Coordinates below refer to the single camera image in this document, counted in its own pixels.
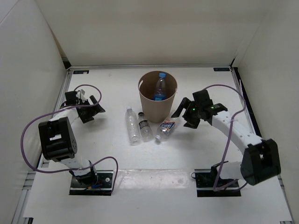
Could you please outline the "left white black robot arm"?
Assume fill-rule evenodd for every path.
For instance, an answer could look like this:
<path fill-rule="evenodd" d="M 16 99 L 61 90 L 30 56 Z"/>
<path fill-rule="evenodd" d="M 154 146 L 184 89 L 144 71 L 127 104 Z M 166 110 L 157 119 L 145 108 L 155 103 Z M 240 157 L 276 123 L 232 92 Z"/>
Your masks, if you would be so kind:
<path fill-rule="evenodd" d="M 91 106 L 97 100 L 93 95 L 86 99 L 83 90 L 69 91 L 65 93 L 65 97 L 64 108 L 78 105 L 83 107 L 64 110 L 49 121 L 39 123 L 42 153 L 45 159 L 67 166 L 79 183 L 92 187 L 98 182 L 98 174 L 95 167 L 83 169 L 92 163 L 77 154 L 77 142 L 71 125 L 78 118 L 84 124 L 93 121 L 95 115 L 105 110 L 100 105 Z"/>

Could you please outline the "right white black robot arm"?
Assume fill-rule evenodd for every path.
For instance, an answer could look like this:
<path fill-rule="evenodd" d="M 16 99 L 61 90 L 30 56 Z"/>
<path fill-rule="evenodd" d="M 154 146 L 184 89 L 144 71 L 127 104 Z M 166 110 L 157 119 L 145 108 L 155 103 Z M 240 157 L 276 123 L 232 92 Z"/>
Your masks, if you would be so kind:
<path fill-rule="evenodd" d="M 278 145 L 250 132 L 236 121 L 221 103 L 214 104 L 207 90 L 193 93 L 194 100 L 183 98 L 172 117 L 182 116 L 185 127 L 196 129 L 201 120 L 220 130 L 243 155 L 241 162 L 222 160 L 211 167 L 210 182 L 217 189 L 244 180 L 254 186 L 281 173 Z"/>

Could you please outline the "white-blue label plastic bottle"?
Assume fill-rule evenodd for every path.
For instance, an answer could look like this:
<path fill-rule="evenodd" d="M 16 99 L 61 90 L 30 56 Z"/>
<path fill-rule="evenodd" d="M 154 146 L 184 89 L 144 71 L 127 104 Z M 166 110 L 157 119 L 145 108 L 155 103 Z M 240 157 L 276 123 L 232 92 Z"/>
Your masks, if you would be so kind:
<path fill-rule="evenodd" d="M 158 143 L 168 140 L 178 122 L 180 122 L 179 118 L 166 118 L 157 128 L 155 140 Z"/>

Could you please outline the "blue-label blue-cap plastic bottle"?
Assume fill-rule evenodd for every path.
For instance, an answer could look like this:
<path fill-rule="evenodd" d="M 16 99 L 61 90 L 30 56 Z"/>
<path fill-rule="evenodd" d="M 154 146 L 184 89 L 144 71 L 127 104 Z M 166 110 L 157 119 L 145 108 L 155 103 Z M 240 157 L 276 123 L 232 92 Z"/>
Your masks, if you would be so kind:
<path fill-rule="evenodd" d="M 165 82 L 166 74 L 163 72 L 159 73 L 159 80 L 156 84 L 153 100 L 154 101 L 162 101 L 166 99 L 166 82 Z"/>

